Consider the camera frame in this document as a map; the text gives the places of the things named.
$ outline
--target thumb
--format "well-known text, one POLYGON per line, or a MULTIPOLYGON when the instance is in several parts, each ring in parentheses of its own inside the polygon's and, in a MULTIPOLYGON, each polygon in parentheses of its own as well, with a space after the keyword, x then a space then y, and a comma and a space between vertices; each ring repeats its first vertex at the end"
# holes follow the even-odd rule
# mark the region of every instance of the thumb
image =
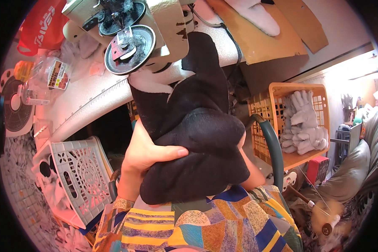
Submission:
POLYGON ((189 151, 182 146, 158 146, 151 148, 151 156, 154 162, 165 162, 185 157, 189 151))

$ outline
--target cardboard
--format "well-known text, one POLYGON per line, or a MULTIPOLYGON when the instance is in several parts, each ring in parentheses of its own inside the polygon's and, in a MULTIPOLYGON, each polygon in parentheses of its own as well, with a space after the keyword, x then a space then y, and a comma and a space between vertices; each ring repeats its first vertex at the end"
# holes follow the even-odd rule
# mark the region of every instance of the cardboard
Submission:
POLYGON ((302 0, 274 0, 274 3, 313 54, 329 44, 321 23, 302 0))
POLYGON ((228 27, 241 48, 247 64, 307 54, 301 38, 275 5, 262 4, 280 27, 280 34, 270 37, 239 15, 224 0, 206 0, 206 2, 228 27))

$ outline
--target red plastic bag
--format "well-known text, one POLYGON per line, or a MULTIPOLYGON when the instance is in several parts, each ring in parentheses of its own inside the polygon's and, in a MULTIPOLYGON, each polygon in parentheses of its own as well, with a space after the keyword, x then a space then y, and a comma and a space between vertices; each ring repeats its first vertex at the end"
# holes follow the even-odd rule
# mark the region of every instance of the red plastic bag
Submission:
POLYGON ((62 14, 66 0, 39 0, 21 25, 17 50, 34 56, 38 49, 60 49, 64 39, 63 26, 68 18, 62 14))

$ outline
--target white plastic crate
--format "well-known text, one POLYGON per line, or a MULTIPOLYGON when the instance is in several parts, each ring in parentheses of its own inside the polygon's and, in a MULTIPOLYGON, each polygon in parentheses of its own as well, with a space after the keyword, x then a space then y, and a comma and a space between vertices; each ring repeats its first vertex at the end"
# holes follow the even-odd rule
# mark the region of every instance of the white plastic crate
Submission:
POLYGON ((100 144, 95 137, 90 137, 50 146, 60 183, 75 212, 68 221, 83 229, 112 201, 106 170, 110 165, 104 164, 100 144))

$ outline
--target patterned shirt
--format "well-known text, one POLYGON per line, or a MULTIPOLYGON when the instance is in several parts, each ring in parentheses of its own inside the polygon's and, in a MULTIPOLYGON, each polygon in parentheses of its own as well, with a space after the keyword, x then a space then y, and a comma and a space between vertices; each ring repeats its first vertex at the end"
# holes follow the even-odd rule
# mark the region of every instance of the patterned shirt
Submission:
POLYGON ((118 199, 102 214, 93 251, 302 251, 302 240, 276 186, 222 193, 186 203, 147 205, 118 199))

